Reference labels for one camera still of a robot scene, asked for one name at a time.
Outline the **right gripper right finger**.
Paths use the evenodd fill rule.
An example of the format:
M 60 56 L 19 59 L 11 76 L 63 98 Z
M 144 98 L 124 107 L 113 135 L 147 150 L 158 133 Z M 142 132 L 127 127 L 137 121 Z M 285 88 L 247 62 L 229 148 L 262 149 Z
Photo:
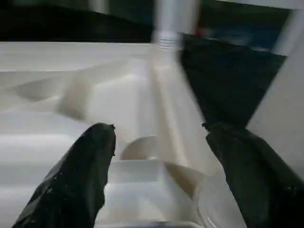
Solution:
M 226 123 L 202 127 L 247 227 L 304 226 L 304 182 L 264 139 Z

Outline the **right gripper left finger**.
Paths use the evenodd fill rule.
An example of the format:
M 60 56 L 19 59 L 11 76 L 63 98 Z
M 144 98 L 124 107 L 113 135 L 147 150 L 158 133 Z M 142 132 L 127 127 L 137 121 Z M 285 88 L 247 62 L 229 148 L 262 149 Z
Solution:
M 91 125 L 37 186 L 13 227 L 94 227 L 115 146 L 114 125 Z

